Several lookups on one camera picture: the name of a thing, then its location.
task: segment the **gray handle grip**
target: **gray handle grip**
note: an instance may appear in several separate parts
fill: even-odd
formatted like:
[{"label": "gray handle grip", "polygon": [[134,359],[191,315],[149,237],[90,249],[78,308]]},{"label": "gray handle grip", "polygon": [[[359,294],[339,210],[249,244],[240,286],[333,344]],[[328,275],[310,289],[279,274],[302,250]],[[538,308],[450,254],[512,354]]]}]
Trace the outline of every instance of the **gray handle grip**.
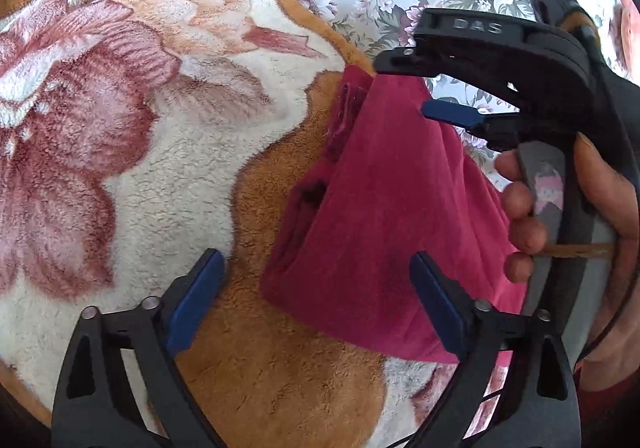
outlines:
[{"label": "gray handle grip", "polygon": [[[534,195],[533,214],[546,226],[548,244],[596,244],[616,240],[613,228],[584,199],[573,155],[541,141],[518,146],[518,158]],[[551,314],[573,367],[584,347],[607,287],[608,258],[536,256],[522,313]]]}]

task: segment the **pink cloth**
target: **pink cloth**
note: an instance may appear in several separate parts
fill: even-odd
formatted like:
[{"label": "pink cloth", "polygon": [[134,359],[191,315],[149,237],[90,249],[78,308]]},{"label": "pink cloth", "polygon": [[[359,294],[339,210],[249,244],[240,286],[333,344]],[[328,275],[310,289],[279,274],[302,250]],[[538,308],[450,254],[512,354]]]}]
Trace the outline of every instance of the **pink cloth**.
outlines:
[{"label": "pink cloth", "polygon": [[261,290],[295,319],[389,356],[455,362],[409,281],[427,251],[473,298],[519,312],[499,193],[456,131],[425,120],[420,78],[347,68],[323,156],[290,194]]}]

